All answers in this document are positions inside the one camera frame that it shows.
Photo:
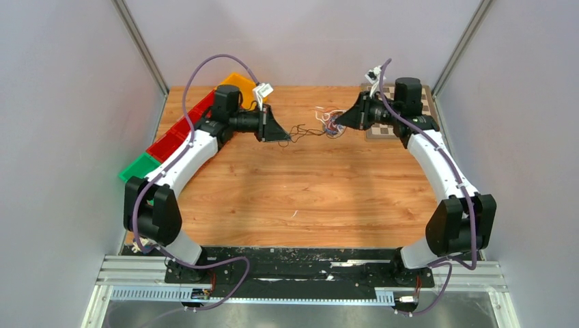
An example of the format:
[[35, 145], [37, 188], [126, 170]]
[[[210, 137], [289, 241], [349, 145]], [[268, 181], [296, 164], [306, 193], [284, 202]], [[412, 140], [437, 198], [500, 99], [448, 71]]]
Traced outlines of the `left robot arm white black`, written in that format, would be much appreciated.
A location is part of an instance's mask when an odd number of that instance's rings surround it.
[[145, 177], [133, 176], [125, 184], [123, 224], [134, 234], [137, 247], [142, 247], [142, 237], [151, 241], [154, 248], [183, 266], [182, 273], [192, 283], [206, 279], [209, 265], [201, 259], [203, 247], [182, 229], [178, 196], [235, 133], [252, 133], [260, 142], [291, 139], [264, 102], [272, 91], [269, 83], [255, 86], [252, 93], [257, 106], [248, 110], [242, 108], [238, 87], [219, 85], [213, 103], [191, 126], [177, 150]]

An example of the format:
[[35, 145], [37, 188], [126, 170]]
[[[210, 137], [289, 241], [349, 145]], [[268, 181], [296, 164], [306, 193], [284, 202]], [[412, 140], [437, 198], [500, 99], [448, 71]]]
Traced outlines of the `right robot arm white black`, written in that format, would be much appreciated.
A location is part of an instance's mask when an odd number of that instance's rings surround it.
[[419, 241], [397, 249], [390, 266], [391, 279], [407, 285], [417, 269], [452, 260], [468, 270], [477, 268], [477, 252], [485, 249], [496, 213], [496, 201], [469, 183], [449, 154], [436, 120], [423, 113], [419, 79], [398, 78], [392, 98], [379, 85], [362, 91], [354, 105], [335, 123], [366, 131], [374, 124], [388, 124], [403, 147], [416, 159], [429, 181], [438, 205]]

